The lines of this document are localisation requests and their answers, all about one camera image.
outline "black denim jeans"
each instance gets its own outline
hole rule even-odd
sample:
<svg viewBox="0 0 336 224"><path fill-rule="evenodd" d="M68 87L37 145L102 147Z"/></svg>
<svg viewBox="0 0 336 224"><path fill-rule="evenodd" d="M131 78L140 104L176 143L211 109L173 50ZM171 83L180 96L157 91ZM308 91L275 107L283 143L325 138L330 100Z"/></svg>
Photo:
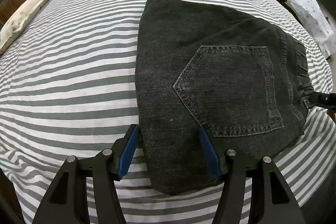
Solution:
<svg viewBox="0 0 336 224"><path fill-rule="evenodd" d="M305 47L276 25L235 9L148 0L135 84L148 172L158 191L215 185L198 128L223 149L260 159L303 134L313 91Z"/></svg>

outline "metal pivot screw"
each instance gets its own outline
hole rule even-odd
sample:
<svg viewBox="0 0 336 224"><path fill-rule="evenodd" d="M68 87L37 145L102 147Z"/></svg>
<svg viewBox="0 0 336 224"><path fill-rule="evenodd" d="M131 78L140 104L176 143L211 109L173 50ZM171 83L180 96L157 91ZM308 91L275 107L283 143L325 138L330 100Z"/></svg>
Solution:
<svg viewBox="0 0 336 224"><path fill-rule="evenodd" d="M67 162L73 162L75 161L76 157L75 156L69 156L67 157Z"/></svg>
<svg viewBox="0 0 336 224"><path fill-rule="evenodd" d="M228 151L226 151L226 153L227 153L229 156L235 156L235 155L236 155L236 151L233 150L233 149L229 149Z"/></svg>
<svg viewBox="0 0 336 224"><path fill-rule="evenodd" d="M266 163L270 163L272 161L272 159L270 157L267 157L267 156L263 157L262 160Z"/></svg>
<svg viewBox="0 0 336 224"><path fill-rule="evenodd" d="M112 150L111 149L105 149L104 151L103 151L103 155L105 155L105 156L109 156L109 155L111 155L112 154Z"/></svg>

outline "white polka dot cloth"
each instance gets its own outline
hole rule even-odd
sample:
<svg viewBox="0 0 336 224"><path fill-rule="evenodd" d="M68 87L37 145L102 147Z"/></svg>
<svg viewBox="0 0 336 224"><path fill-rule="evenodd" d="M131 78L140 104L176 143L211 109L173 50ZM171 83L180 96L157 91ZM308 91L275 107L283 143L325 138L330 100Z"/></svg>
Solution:
<svg viewBox="0 0 336 224"><path fill-rule="evenodd" d="M287 0L307 32L320 47L325 58L335 53L336 37L316 0Z"/></svg>

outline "gray and white striped duvet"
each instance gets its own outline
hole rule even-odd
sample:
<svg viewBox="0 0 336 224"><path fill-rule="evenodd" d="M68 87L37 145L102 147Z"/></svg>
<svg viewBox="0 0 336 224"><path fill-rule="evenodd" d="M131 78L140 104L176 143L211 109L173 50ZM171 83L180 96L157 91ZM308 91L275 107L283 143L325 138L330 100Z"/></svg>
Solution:
<svg viewBox="0 0 336 224"><path fill-rule="evenodd" d="M233 7L302 41L316 91L332 90L330 68L309 34L275 0L187 0ZM27 223L68 155L91 157L138 122L134 85L139 20L146 0L51 0L0 58L0 166L14 183ZM310 111L305 135L277 157L300 205L336 157L335 125ZM116 182L127 223L211 223L222 185L169 197L152 189L142 149ZM241 223L247 223L246 180ZM92 223L98 223L88 179Z"/></svg>

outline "pillow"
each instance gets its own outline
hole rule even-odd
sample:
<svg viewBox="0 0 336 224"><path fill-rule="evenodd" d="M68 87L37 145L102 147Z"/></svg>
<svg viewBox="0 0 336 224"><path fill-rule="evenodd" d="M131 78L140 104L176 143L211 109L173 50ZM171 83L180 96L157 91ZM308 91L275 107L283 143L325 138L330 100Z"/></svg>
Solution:
<svg viewBox="0 0 336 224"><path fill-rule="evenodd" d="M23 33L37 12L48 0L26 0L7 20L0 31L0 54Z"/></svg>
<svg viewBox="0 0 336 224"><path fill-rule="evenodd" d="M325 58L336 52L335 34L316 0L287 0L303 27L312 36Z"/></svg>

